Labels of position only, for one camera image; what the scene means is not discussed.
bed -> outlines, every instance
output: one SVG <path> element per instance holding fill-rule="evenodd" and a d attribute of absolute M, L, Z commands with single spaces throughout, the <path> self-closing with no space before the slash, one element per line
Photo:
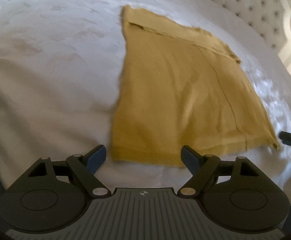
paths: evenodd
<path fill-rule="evenodd" d="M 257 2 L 250 4 L 257 7 Z M 107 147 L 108 158 L 96 176 L 110 190 L 177 190 L 191 176 L 185 168 L 111 159 L 111 119 L 125 56 L 119 15 L 126 4 L 199 26 L 226 42 L 242 60 L 276 134 L 291 132 L 291 9 L 284 6 L 288 0 L 261 5 L 255 14 L 275 7 L 278 20 L 263 24 L 261 19 L 262 24 L 255 21 L 251 26 L 249 10 L 231 11 L 230 2 L 223 0 L 0 0 L 0 179 L 5 188 L 44 155 L 64 160 L 98 144 Z M 259 147 L 222 159 L 240 155 L 291 200 L 291 147 Z"/>

